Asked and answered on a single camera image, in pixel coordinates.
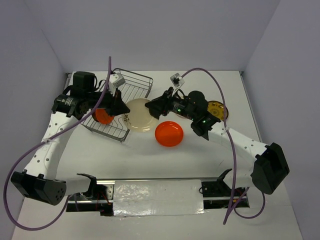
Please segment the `yellow patterned plate brown rim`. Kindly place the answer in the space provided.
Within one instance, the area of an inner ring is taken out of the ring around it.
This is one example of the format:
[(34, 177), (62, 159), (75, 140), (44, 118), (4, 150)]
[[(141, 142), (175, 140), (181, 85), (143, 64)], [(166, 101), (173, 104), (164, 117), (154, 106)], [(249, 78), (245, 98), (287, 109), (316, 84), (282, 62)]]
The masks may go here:
[(211, 100), (208, 102), (207, 110), (221, 121), (229, 117), (228, 109), (224, 107), (223, 103), (216, 100)]

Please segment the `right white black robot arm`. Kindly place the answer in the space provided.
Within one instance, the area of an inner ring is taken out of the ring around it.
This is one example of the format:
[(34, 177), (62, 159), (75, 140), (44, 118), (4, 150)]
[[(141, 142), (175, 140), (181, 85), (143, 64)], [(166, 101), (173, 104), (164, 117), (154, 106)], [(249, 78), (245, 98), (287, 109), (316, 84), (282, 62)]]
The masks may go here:
[(290, 172), (281, 146), (274, 142), (267, 145), (226, 128), (223, 121), (208, 111), (208, 105), (200, 91), (194, 90), (179, 97), (170, 87), (162, 96), (147, 102), (145, 107), (157, 119), (173, 112), (191, 120), (190, 127), (196, 135), (235, 151), (248, 162), (251, 179), (246, 187), (253, 185), (264, 194), (273, 194)]

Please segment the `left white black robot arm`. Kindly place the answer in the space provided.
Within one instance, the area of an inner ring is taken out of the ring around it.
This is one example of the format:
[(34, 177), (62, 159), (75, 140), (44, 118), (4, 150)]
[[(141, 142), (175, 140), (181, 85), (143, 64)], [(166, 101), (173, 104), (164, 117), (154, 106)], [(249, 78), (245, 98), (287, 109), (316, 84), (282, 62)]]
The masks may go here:
[(79, 121), (90, 117), (96, 109), (105, 110), (112, 117), (130, 112), (119, 90), (125, 83), (121, 74), (108, 74), (102, 91), (96, 81), (94, 73), (77, 71), (72, 84), (54, 99), (41, 146), (24, 170), (15, 171), (10, 178), (24, 197), (56, 206), (68, 195), (80, 193), (88, 200), (97, 196), (97, 179), (92, 175), (78, 173), (65, 180), (56, 177), (62, 154)]

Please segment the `orange plate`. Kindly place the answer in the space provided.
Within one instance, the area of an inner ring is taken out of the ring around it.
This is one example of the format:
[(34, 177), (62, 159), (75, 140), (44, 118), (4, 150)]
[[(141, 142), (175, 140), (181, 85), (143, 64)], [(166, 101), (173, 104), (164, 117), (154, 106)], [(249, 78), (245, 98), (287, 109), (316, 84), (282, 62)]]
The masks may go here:
[(103, 108), (95, 110), (95, 117), (99, 123), (104, 125), (110, 124), (114, 119), (114, 116), (109, 115)]
[(156, 141), (164, 147), (176, 147), (184, 138), (182, 127), (174, 121), (160, 123), (154, 132)]

